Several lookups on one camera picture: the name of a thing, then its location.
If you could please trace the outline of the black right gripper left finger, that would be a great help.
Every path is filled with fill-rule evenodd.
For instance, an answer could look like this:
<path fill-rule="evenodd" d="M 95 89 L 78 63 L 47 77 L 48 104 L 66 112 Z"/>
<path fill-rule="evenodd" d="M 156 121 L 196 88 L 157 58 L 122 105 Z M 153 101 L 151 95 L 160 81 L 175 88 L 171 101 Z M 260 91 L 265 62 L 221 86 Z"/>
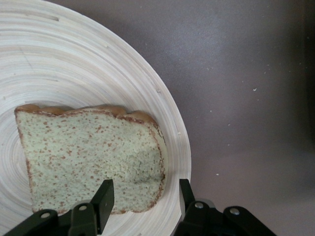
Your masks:
<path fill-rule="evenodd" d="M 59 216 L 55 210 L 40 210 L 6 233 L 7 236 L 97 236 L 101 235 L 114 205 L 114 184 L 104 180 L 90 202 L 77 204 Z"/>

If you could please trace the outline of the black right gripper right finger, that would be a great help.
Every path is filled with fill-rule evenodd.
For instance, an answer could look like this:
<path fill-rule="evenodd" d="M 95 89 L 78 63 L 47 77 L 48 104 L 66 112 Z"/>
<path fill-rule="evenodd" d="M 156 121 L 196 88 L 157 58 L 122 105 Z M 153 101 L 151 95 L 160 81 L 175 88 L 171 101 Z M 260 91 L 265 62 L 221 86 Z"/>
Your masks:
<path fill-rule="evenodd" d="M 196 200 L 188 179 L 179 180 L 182 220 L 175 236 L 274 236 L 246 208 L 229 206 L 219 212 L 213 204 Z"/>

